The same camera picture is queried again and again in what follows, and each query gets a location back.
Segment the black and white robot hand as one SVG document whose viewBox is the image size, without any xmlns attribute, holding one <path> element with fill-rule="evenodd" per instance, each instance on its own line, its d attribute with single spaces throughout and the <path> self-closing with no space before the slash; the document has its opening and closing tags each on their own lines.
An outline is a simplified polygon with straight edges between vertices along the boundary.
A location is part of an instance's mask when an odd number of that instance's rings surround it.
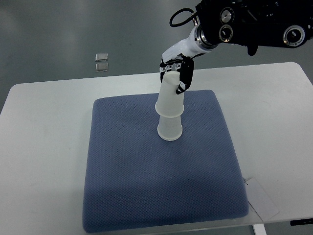
<svg viewBox="0 0 313 235">
<path fill-rule="evenodd" d="M 184 93 L 191 86 L 194 71 L 193 59 L 209 53 L 215 47 L 216 45 L 206 40 L 201 25 L 194 26 L 188 38 L 177 42 L 162 54 L 159 65 L 160 79 L 163 80 L 165 73 L 175 66 L 176 71 L 179 72 L 176 94 Z"/>
</svg>

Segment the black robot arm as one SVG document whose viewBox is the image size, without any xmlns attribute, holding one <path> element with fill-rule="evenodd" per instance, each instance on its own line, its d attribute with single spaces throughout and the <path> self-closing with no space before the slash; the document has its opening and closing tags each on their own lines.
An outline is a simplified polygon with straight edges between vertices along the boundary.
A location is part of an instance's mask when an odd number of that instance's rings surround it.
<svg viewBox="0 0 313 235">
<path fill-rule="evenodd" d="M 259 46 L 297 48 L 313 37 L 311 0 L 203 0 L 180 23 L 198 23 L 197 36 L 206 48 L 226 43 L 247 47 L 253 56 Z"/>
</svg>

